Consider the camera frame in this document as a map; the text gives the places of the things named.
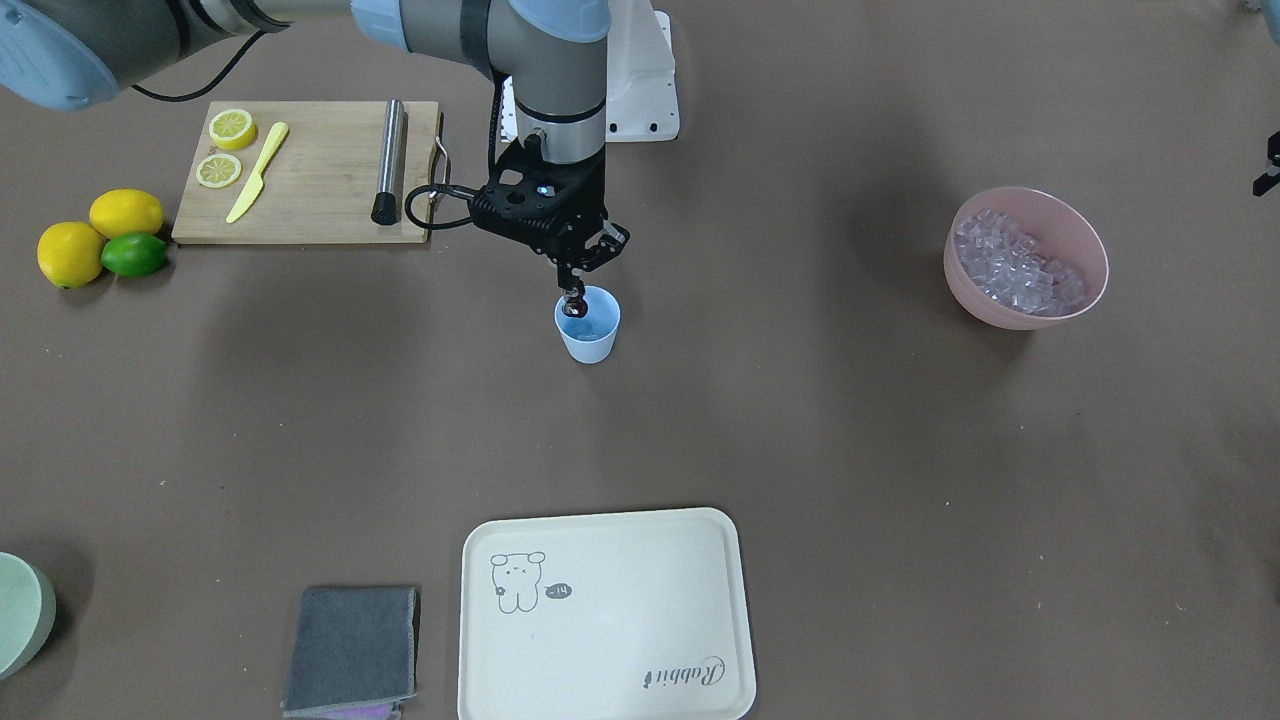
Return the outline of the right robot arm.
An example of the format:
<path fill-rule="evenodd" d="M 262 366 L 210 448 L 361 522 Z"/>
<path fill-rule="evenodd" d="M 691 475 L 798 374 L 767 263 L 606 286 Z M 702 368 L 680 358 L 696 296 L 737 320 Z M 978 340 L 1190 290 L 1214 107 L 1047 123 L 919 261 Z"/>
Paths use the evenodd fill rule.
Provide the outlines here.
<path fill-rule="evenodd" d="M 317 68 L 394 53 L 471 67 L 500 101 L 515 95 L 518 136 L 489 149 L 476 190 L 440 184 L 467 223 L 513 240 L 556 269 L 568 316 L 586 311 L 584 277 L 617 258 L 628 232 L 605 210 L 607 1 L 5 1 L 3 86 L 28 102 L 78 111 L 114 100 L 207 47 L 246 47 L 297 26 L 348 32 Z"/>

